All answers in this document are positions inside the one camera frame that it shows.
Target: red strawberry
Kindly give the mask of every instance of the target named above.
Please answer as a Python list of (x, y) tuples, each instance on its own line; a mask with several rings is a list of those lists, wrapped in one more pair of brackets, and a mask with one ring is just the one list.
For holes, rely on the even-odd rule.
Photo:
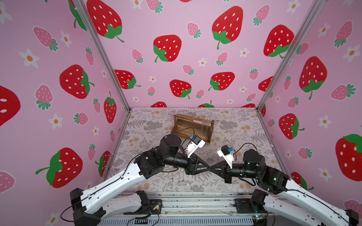
[(89, 94), (91, 87), (88, 75), (83, 68), (77, 64), (70, 66), (60, 74), (59, 82), (61, 87), (69, 94), (79, 99), (84, 99)]
[(84, 114), (83, 112), (76, 113), (73, 119), (75, 123), (81, 125), (84, 125), (85, 123), (88, 122), (88, 116), (86, 116), (86, 114)]
[(94, 110), (99, 114), (101, 112), (101, 103), (98, 101), (97, 98), (93, 99)]
[(235, 74), (232, 72), (220, 72), (211, 77), (209, 91), (211, 88), (214, 90), (224, 90), (234, 81)]
[(20, 110), (20, 101), (12, 91), (0, 86), (0, 126)]
[(304, 42), (303, 44), (298, 46), (298, 48), (296, 50), (296, 54), (303, 55), (303, 53), (305, 53), (307, 51), (308, 47), (309, 47), (309, 45)]
[(0, 194), (15, 185), (15, 177), (6, 171), (0, 171)]
[(197, 24), (188, 23), (187, 31), (189, 32), (189, 35), (193, 36), (194, 38), (201, 37), (201, 30), (199, 29), (199, 26)]
[(291, 173), (292, 179), (299, 184), (302, 188), (304, 188), (305, 190), (313, 190), (314, 187), (308, 188), (307, 187), (307, 182), (303, 179), (303, 177), (297, 173), (297, 172), (292, 172)]
[(324, 83), (327, 78), (327, 69), (320, 59), (312, 56), (303, 67), (302, 73), (299, 78), (299, 87), (306, 93), (311, 92), (312, 98), (313, 90), (317, 90)]
[(216, 65), (217, 66), (221, 66), (224, 64), (224, 62), (226, 62), (227, 60), (227, 52), (223, 52), (222, 54), (220, 54), (218, 56), (218, 60), (216, 61)]
[(117, 111), (117, 105), (115, 104), (115, 101), (111, 96), (111, 92), (109, 92), (109, 97), (107, 97), (104, 101), (103, 108), (108, 123), (112, 123), (115, 117), (115, 113)]
[(101, 0), (88, 0), (87, 9), (93, 25), (100, 36), (106, 38), (117, 37), (122, 33), (122, 21), (119, 15)]
[(286, 52), (290, 46), (290, 43), (294, 39), (294, 34), (284, 25), (278, 25), (273, 28), (268, 38), (266, 39), (264, 46), (264, 55), (275, 57), (280, 56), (282, 59), (283, 52)]
[(189, 74), (189, 75), (193, 75), (195, 73), (195, 71), (192, 69), (192, 67), (190, 65), (187, 65), (187, 64), (182, 66), (182, 69), (184, 70), (184, 72), (186, 74)]
[(338, 48), (343, 46), (347, 42), (346, 38), (348, 38), (352, 33), (352, 22), (347, 21), (343, 24), (343, 26), (339, 29), (336, 35), (336, 40), (334, 41), (334, 47)]
[(244, 106), (242, 106), (242, 107), (255, 107), (255, 104), (254, 104), (254, 103), (249, 103), (249, 104), (244, 105)]
[(305, 149), (305, 148), (301, 148), (298, 151), (298, 155), (302, 158), (302, 159), (309, 159), (312, 157), (312, 153), (310, 149)]
[(114, 139), (115, 139), (114, 131), (111, 130), (111, 131), (109, 132), (109, 135), (111, 136), (111, 141), (114, 142)]
[(294, 97), (294, 98), (291, 98), (288, 102), (288, 107), (295, 107), (296, 105), (299, 104), (299, 98), (298, 97)]
[(82, 171), (82, 159), (70, 148), (62, 148), (50, 159), (50, 167), (35, 172), (40, 173), (49, 169), (46, 179), (53, 188), (61, 188), (73, 180)]
[(48, 86), (40, 85), (39, 88), (35, 91), (35, 97), (38, 99), (35, 103), (38, 105), (39, 109), (43, 111), (48, 110), (51, 107), (50, 102), (53, 101), (53, 95)]
[(226, 12), (221, 14), (212, 25), (212, 34), (218, 42), (228, 44), (234, 41), (240, 34), (241, 25), (243, 23), (243, 9), (239, 6), (233, 6)]
[(356, 94), (356, 92), (355, 92), (356, 90), (357, 90), (357, 88), (355, 88), (354, 85), (352, 85), (352, 84), (348, 84), (347, 86), (342, 84), (332, 91), (331, 97), (333, 99), (342, 101), (342, 100), (346, 99), (346, 97), (350, 98), (354, 94)]
[(258, 69), (256, 68), (253, 68), (249, 73), (249, 78), (251, 78), (251, 80), (255, 80), (259, 75)]
[(131, 72), (123, 70), (114, 70), (114, 72), (116, 73), (118, 81), (123, 89), (132, 89), (134, 86), (139, 86), (136, 85), (136, 78)]
[(109, 151), (105, 151), (103, 153), (103, 155), (101, 156), (101, 158), (99, 159), (99, 163), (96, 161), (96, 164), (99, 165), (98, 172), (99, 172), (100, 176), (103, 176), (103, 173), (106, 170), (106, 165), (108, 163), (110, 155), (111, 155), (111, 153)]
[(212, 102), (212, 101), (210, 101), (210, 104), (208, 104), (208, 103), (203, 103), (202, 105), (199, 105), (199, 107), (214, 107), (213, 105), (211, 105), (211, 102)]
[(344, 202), (344, 207), (346, 209), (354, 210), (356, 213), (358, 213), (359, 218), (362, 219), (362, 203), (359, 204), (356, 200), (351, 199)]
[(252, 101), (256, 97), (256, 93), (250, 94), (247, 98), (247, 102)]
[(275, 124), (274, 119), (269, 119), (268, 126), (273, 127), (274, 124)]
[(261, 83), (259, 83), (258, 88), (259, 88), (261, 91), (264, 91), (264, 92), (265, 92), (266, 89), (268, 88), (270, 82), (272, 81), (272, 79), (273, 79), (273, 76), (265, 79), (264, 81), (262, 81)]
[(49, 47), (51, 51), (58, 51), (58, 43), (56, 43), (55, 39), (51, 38), (51, 34), (47, 30), (35, 26), (33, 27), (33, 31), (35, 36), (38, 38), (39, 42), (43, 44), (43, 46)]
[(286, 78), (285, 78), (285, 82), (284, 82), (284, 89), (285, 90), (288, 90), (289, 87), (290, 87), (290, 84), (292, 83), (290, 80), (292, 78), (290, 77), (290, 75), (288, 75)]
[(93, 160), (95, 154), (96, 154), (96, 146), (95, 146), (95, 144), (92, 143), (89, 146), (89, 150), (88, 150), (88, 159), (89, 159), (89, 161)]
[(89, 48), (89, 46), (87, 46), (87, 48), (85, 48), (85, 57), (87, 58), (89, 64), (92, 66), (93, 65), (93, 62), (94, 62), (94, 57), (92, 55), (92, 51), (91, 49)]
[(174, 79), (170, 81), (171, 92), (176, 97), (186, 97), (191, 93), (191, 85), (188, 82)]
[(266, 17), (269, 14), (269, 10), (270, 10), (270, 6), (265, 5), (256, 12), (256, 14), (255, 14), (256, 17), (253, 20), (254, 26), (258, 26), (259, 24), (261, 24), (263, 22), (263, 20), (266, 19)]
[(351, 180), (362, 181), (362, 137), (350, 134), (336, 143), (338, 165)]
[(157, 58), (166, 62), (174, 61), (181, 49), (181, 39), (177, 35), (164, 35), (155, 38), (153, 41), (153, 51)]
[(157, 103), (152, 104), (151, 107), (167, 107), (167, 106), (164, 102), (159, 101)]
[(304, 128), (299, 129), (299, 121), (292, 113), (286, 114), (279, 119), (279, 127), (284, 136), (290, 140), (298, 135), (298, 130), (304, 130)]

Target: white flower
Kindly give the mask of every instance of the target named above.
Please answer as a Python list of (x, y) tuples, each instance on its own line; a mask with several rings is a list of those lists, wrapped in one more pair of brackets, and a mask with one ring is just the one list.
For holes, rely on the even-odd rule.
[(205, 59), (202, 58), (202, 60), (199, 60), (199, 67), (201, 67), (201, 66), (205, 67), (206, 63), (207, 63), (207, 61), (205, 61)]
[(330, 174), (328, 174), (328, 169), (321, 169), (321, 168), (319, 168), (319, 171), (320, 171), (319, 176), (320, 176), (320, 177), (323, 177), (326, 182), (328, 182), (328, 179), (329, 179), (329, 178), (332, 178), (332, 176), (331, 176)]
[(151, 81), (152, 83), (155, 83), (155, 81), (157, 81), (156, 76), (150, 76), (149, 81)]
[(245, 47), (244, 50), (240, 50), (240, 56), (239, 57), (246, 57), (247, 54), (249, 53), (250, 51), (247, 50), (247, 48)]
[(30, 49), (26, 49), (26, 52), (19, 52), (19, 55), (24, 58), (24, 65), (29, 66), (33, 65), (35, 68), (38, 68), (37, 61), (40, 59), (37, 56), (34, 56)]
[(350, 63), (353, 60), (354, 57), (361, 55), (361, 52), (358, 51), (360, 46), (361, 45), (358, 44), (354, 48), (348, 47), (347, 48), (347, 53), (343, 56), (343, 59), (347, 59), (348, 62)]
[(324, 126), (324, 128), (328, 128), (328, 125), (332, 123), (332, 121), (328, 120), (328, 115), (326, 115), (324, 118), (319, 118), (319, 126)]
[(301, 3), (298, 2), (298, 0), (290, 1), (289, 2), (289, 8), (287, 9), (288, 12), (295, 13), (295, 9), (298, 8), (301, 5)]
[(0, 23), (4, 24), (5, 19), (13, 20), (13, 18), (7, 12), (5, 12), (5, 3), (3, 2), (0, 2), (0, 12)]
[(54, 224), (59, 222), (59, 217), (60, 212), (57, 213), (51, 213), (50, 215), (50, 219), (45, 223), (45, 226), (53, 226)]
[(241, 87), (241, 88), (239, 88), (239, 89), (240, 89), (239, 93), (240, 93), (240, 92), (245, 92), (245, 90), (247, 90), (247, 88), (245, 88), (245, 86), (243, 86), (243, 87)]
[(104, 78), (107, 78), (107, 72), (106, 72), (106, 69), (104, 69), (104, 68), (102, 70), (102, 75)]
[(53, 124), (53, 129), (55, 129), (56, 127), (62, 127), (63, 118), (58, 117), (57, 114), (54, 114), (53, 118), (49, 119), (48, 121)]
[(327, 31), (330, 28), (330, 25), (327, 25), (327, 23), (324, 23), (323, 27), (321, 27), (318, 31), (319, 31), (319, 36), (318, 38), (320, 38), (321, 36), (326, 36), (327, 35)]
[(85, 189), (90, 189), (92, 187), (93, 181), (88, 181), (87, 186)]
[(66, 46), (69, 47), (69, 45), (72, 45), (72, 41), (69, 39), (69, 34), (64, 34), (64, 32), (60, 31), (62, 34), (62, 37), (60, 38), (62, 42), (66, 43)]
[(131, 2), (133, 3), (133, 8), (139, 8), (139, 9), (142, 9), (141, 8), (141, 3), (143, 2), (143, 0), (131, 0)]
[(279, 103), (279, 101), (280, 101), (280, 97), (279, 97), (279, 95), (278, 95), (277, 97), (275, 97), (275, 102), (276, 102), (276, 103)]
[(290, 157), (292, 157), (289, 153), (289, 151), (285, 151), (285, 157), (287, 157), (288, 159), (290, 159)]
[(353, 0), (344, 0), (343, 4), (346, 4), (350, 6), (352, 4)]
[(97, 126), (94, 126), (94, 129), (92, 129), (93, 132), (93, 137), (95, 137), (96, 135), (99, 135), (99, 128), (97, 128)]

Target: wooden crate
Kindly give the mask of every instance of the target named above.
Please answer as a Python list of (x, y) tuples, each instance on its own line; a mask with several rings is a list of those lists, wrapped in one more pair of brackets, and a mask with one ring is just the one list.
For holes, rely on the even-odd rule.
[[(196, 118), (188, 115), (177, 114), (173, 116), (174, 126), (171, 133), (192, 127), (195, 130), (195, 135), (198, 135), (205, 141), (206, 145), (210, 145), (212, 132), (214, 131), (214, 120)], [(193, 134), (192, 129), (185, 129), (175, 133), (179, 137), (187, 138), (190, 134)]]

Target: strawberry wallpaper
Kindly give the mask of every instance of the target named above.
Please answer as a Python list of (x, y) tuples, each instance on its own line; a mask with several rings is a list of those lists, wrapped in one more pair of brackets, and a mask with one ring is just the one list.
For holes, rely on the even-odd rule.
[(83, 1), (131, 107), (257, 105), (312, 4)]
[(361, 9), (361, 1), (325, 3), (264, 116), (293, 179), (360, 219)]
[(0, 29), (0, 225), (74, 225), (126, 111), (72, 1), (0, 1)]

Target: pink strawberry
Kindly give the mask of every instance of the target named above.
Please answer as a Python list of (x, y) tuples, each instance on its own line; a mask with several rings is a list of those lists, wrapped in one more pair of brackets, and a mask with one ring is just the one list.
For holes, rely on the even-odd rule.
[(203, 89), (197, 91), (197, 93), (196, 93), (196, 98), (197, 98), (197, 99), (200, 99), (200, 98), (204, 95), (204, 93), (205, 93), (205, 92), (204, 92)]
[(81, 125), (84, 125), (85, 123), (88, 122), (88, 116), (86, 116), (83, 112), (80, 112), (79, 114), (76, 113), (73, 119), (75, 123)]
[(309, 159), (312, 157), (312, 153), (310, 149), (305, 149), (305, 148), (301, 148), (298, 151), (298, 155), (302, 158), (302, 159)]
[(182, 66), (182, 68), (186, 74), (193, 75), (195, 73), (190, 65), (185, 64)]
[(132, 50), (132, 57), (133, 57), (133, 59), (136, 60), (137, 63), (139, 63), (139, 64), (143, 63), (142, 54), (138, 50), (136, 50), (136, 49)]
[(331, 97), (333, 99), (342, 101), (346, 97), (350, 98), (351, 96), (353, 96), (356, 93), (356, 90), (357, 88), (355, 88), (352, 84), (348, 84), (347, 86), (342, 84), (332, 91)]
[(99, 114), (101, 112), (101, 103), (98, 101), (97, 98), (93, 99), (94, 110)]
[(50, 102), (53, 101), (53, 95), (48, 86), (40, 85), (39, 88), (35, 91), (35, 97), (38, 99), (35, 103), (38, 105), (39, 109), (43, 111), (48, 110), (51, 107)]
[(298, 46), (298, 48), (296, 50), (296, 54), (303, 55), (303, 53), (305, 53), (307, 51), (308, 47), (309, 47), (309, 45), (304, 42), (303, 44)]
[(259, 75), (258, 69), (256, 68), (252, 69), (249, 73), (249, 78), (251, 78), (252, 80), (255, 80)]
[(294, 97), (294, 98), (291, 98), (288, 102), (288, 107), (295, 107), (296, 105), (299, 104), (299, 98), (298, 97)]
[(343, 26), (339, 29), (336, 35), (336, 40), (334, 41), (334, 47), (338, 48), (343, 46), (347, 42), (346, 38), (348, 38), (352, 33), (352, 22), (347, 21), (343, 24)]
[(156, 90), (154, 87), (150, 87), (148, 88), (147, 92), (148, 92), (147, 94), (151, 97), (156, 93)]
[(344, 207), (346, 209), (354, 210), (356, 213), (358, 213), (359, 218), (362, 219), (362, 203), (358, 203), (356, 200), (348, 200), (344, 202)]
[(85, 48), (85, 51), (86, 51), (85, 57), (87, 58), (89, 64), (90, 64), (90, 65), (93, 65), (94, 57), (93, 57), (93, 55), (92, 55), (92, 51), (91, 51), (90, 47), (87, 46), (87, 48)]
[(155, 13), (161, 13), (162, 12), (162, 2), (159, 0), (146, 0), (148, 7), (150, 10), (155, 11)]
[(223, 52), (218, 56), (218, 60), (216, 61), (217, 66), (221, 66), (227, 60), (227, 52)]
[(194, 38), (199, 38), (201, 36), (201, 30), (197, 24), (188, 23), (187, 31), (189, 32), (189, 35), (193, 36)]
[(290, 80), (292, 78), (290, 77), (290, 75), (288, 75), (286, 78), (285, 78), (285, 82), (284, 82), (284, 89), (285, 90), (288, 90), (289, 87), (290, 87), (290, 84), (292, 83)]
[(15, 185), (15, 177), (6, 171), (0, 171), (0, 194)]
[(269, 119), (268, 126), (273, 127), (274, 124), (275, 124), (274, 119)]
[(89, 150), (88, 150), (88, 159), (89, 159), (89, 161), (92, 161), (95, 155), (96, 155), (96, 146), (95, 146), (95, 144), (92, 143), (89, 146)]
[(265, 5), (263, 7), (261, 7), (255, 14), (255, 18), (253, 20), (254, 26), (258, 26), (259, 24), (261, 24), (263, 22), (263, 20), (265, 20), (269, 14), (269, 10), (270, 10), (270, 6), (269, 5)]
[(111, 136), (111, 141), (114, 142), (114, 138), (115, 138), (114, 131), (111, 130), (111, 132), (109, 132), (109, 135)]
[(39, 42), (43, 44), (43, 46), (49, 47), (51, 51), (58, 51), (58, 43), (56, 43), (55, 39), (51, 38), (51, 34), (47, 30), (35, 26), (33, 27), (33, 31), (35, 36), (38, 38)]
[(250, 102), (251, 100), (253, 100), (256, 97), (256, 93), (250, 94), (247, 98), (247, 102)]

